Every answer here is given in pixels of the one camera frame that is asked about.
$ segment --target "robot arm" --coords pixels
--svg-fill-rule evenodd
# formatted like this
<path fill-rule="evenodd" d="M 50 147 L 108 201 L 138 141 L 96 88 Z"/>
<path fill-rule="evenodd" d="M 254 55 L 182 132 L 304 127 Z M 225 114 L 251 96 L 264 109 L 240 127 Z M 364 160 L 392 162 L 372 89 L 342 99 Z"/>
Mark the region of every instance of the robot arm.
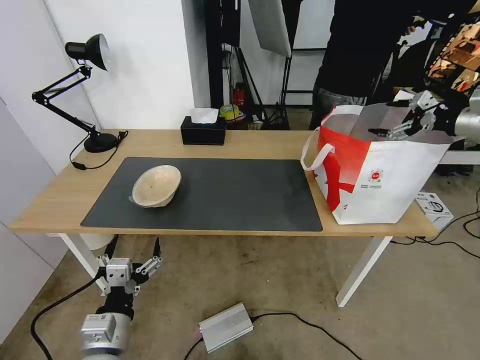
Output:
<path fill-rule="evenodd" d="M 480 143 L 480 88 L 470 97 L 470 106 L 461 109 L 438 102 L 428 90 L 419 92 L 409 102 L 401 100 L 389 105 L 408 106 L 410 112 L 401 125 L 393 129 L 372 128 L 371 133 L 389 140 L 404 140 L 421 131 L 439 130 Z"/>
<path fill-rule="evenodd" d="M 113 257 L 117 239 L 107 247 L 100 262 L 99 272 L 107 281 L 104 291 L 105 304 L 95 314 L 85 317 L 80 333 L 83 337 L 82 352 L 85 360 L 118 360 L 127 350 L 130 333 L 129 324 L 134 318 L 134 297 L 162 265 L 160 241 L 155 241 L 153 256 L 145 263 L 132 263 L 126 257 Z"/>

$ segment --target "table leg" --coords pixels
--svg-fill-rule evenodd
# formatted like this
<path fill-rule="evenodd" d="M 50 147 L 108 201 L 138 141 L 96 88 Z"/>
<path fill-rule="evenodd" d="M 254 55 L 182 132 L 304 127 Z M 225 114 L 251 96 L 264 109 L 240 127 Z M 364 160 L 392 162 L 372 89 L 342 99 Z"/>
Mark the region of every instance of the table leg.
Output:
<path fill-rule="evenodd" d="M 339 308 L 343 308 L 347 304 L 392 238 L 393 236 L 374 237 L 370 241 L 370 244 L 368 244 L 368 247 L 363 252 L 360 260 L 356 263 L 350 276 L 336 296 L 336 303 Z"/>
<path fill-rule="evenodd" d="M 58 236 L 61 237 L 86 272 L 93 278 L 97 274 L 100 264 L 84 239 L 79 234 L 59 233 Z M 104 278 L 98 279 L 96 284 L 102 291 L 107 286 Z"/>

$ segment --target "ceramic bowl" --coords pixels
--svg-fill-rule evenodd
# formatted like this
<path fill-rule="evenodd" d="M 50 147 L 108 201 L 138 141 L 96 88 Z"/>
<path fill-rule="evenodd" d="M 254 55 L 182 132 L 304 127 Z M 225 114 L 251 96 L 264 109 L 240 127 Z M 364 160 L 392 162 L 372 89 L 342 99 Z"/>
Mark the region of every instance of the ceramic bowl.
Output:
<path fill-rule="evenodd" d="M 152 167 L 137 179 L 130 200 L 142 208 L 164 207 L 174 198 L 181 179 L 175 166 Z"/>

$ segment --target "tissue box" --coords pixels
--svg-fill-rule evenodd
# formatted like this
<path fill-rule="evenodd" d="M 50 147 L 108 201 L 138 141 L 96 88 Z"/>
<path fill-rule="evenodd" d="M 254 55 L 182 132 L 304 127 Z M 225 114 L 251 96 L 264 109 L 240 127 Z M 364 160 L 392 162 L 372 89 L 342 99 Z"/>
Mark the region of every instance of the tissue box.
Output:
<path fill-rule="evenodd" d="M 415 197 L 426 217 L 431 221 L 435 229 L 442 230 L 454 218 L 450 210 L 440 200 L 436 193 L 419 192 Z"/>
<path fill-rule="evenodd" d="M 213 124 L 193 123 L 185 116 L 180 127 L 184 145 L 223 145 L 225 143 L 225 119 L 218 117 Z"/>

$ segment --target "desk lamp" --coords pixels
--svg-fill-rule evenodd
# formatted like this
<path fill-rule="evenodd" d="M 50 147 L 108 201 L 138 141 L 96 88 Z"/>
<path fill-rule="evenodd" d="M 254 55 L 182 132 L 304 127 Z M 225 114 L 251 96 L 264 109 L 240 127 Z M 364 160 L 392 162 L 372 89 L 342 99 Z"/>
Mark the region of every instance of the desk lamp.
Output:
<path fill-rule="evenodd" d="M 76 60 L 80 67 L 46 88 L 34 92 L 31 95 L 31 98 L 34 102 L 53 111 L 55 114 L 60 115 L 62 118 L 67 119 L 72 124 L 75 124 L 86 131 L 88 133 L 88 138 L 83 143 L 83 146 L 89 153 L 103 153 L 115 148 L 119 144 L 119 139 L 115 135 L 100 133 L 95 129 L 95 125 L 80 120 L 50 103 L 53 98 L 56 98 L 58 95 L 63 94 L 90 78 L 92 67 L 87 64 L 87 60 L 100 69 L 108 71 L 110 65 L 110 51 L 105 36 L 101 33 L 94 35 L 85 43 L 67 42 L 65 45 L 65 51 L 70 58 Z M 77 74 L 82 75 L 77 81 L 64 87 L 56 87 Z"/>

